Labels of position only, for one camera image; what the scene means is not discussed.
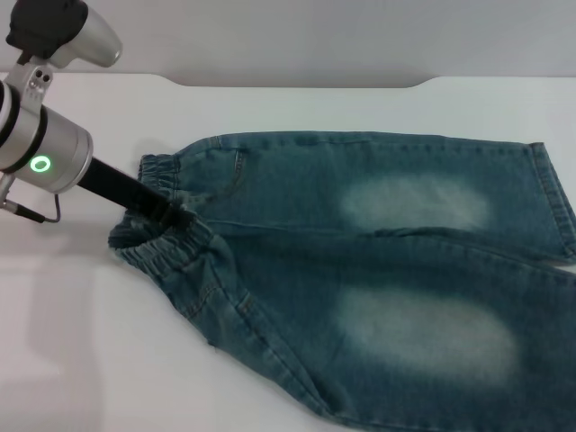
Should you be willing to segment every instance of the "white surface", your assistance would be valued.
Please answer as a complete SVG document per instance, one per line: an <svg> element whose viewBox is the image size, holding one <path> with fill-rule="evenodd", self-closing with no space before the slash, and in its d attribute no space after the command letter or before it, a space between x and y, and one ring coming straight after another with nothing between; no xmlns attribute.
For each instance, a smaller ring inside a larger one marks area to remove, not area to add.
<svg viewBox="0 0 576 432"><path fill-rule="evenodd" d="M414 86L574 77L574 0L87 0L124 42L113 69L189 86ZM0 2L1 40L14 0ZM15 49L0 43L0 69ZM101 70L82 62L70 70Z"/></svg>
<svg viewBox="0 0 576 432"><path fill-rule="evenodd" d="M547 143L576 203L576 79L439 78L410 89L193 88L156 76L57 76L47 105L132 174L211 135L332 130ZM53 212L17 184L12 199ZM122 209L75 188L57 226L0 212L0 430L336 431L209 347L106 238Z"/></svg>

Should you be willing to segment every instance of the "elastic waistband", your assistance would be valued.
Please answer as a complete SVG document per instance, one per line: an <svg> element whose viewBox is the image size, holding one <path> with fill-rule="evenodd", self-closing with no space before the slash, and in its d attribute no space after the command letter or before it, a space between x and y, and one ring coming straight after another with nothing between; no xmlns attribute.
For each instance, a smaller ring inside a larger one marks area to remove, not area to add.
<svg viewBox="0 0 576 432"><path fill-rule="evenodd" d="M140 161L138 178L174 199L177 172L174 157L147 155ZM112 230L108 245L121 259L158 282L194 261L212 238L212 231L196 215L183 227L165 229L134 211L126 211Z"/></svg>

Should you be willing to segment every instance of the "hem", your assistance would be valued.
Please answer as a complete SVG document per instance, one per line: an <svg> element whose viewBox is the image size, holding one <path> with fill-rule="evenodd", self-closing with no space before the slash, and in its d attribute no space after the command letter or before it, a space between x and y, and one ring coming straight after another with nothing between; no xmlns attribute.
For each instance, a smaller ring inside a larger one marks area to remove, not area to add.
<svg viewBox="0 0 576 432"><path fill-rule="evenodd" d="M576 216L562 188L545 145L530 144L536 173L548 199L566 257L576 261Z"/></svg>

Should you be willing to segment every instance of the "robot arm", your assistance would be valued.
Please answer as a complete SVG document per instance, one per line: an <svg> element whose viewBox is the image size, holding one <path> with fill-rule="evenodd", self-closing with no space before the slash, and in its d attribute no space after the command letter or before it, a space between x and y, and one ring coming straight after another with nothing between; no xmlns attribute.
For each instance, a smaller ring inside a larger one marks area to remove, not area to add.
<svg viewBox="0 0 576 432"><path fill-rule="evenodd" d="M81 0L18 0L10 29L6 41L22 55L0 83L0 206L56 221L7 200L18 179L55 194L57 208L58 194L79 185L165 225L182 217L164 196L94 158L90 133L43 105L49 65L83 59L107 68L118 60L122 43L106 21Z"/></svg>

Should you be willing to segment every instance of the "jeans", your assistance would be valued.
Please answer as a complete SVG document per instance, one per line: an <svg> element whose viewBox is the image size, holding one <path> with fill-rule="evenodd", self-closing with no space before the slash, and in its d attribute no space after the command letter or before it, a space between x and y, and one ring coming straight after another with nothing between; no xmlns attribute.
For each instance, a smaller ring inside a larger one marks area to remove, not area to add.
<svg viewBox="0 0 576 432"><path fill-rule="evenodd" d="M209 138L139 179L110 246L207 341L378 431L576 430L576 218L541 143L368 132Z"/></svg>

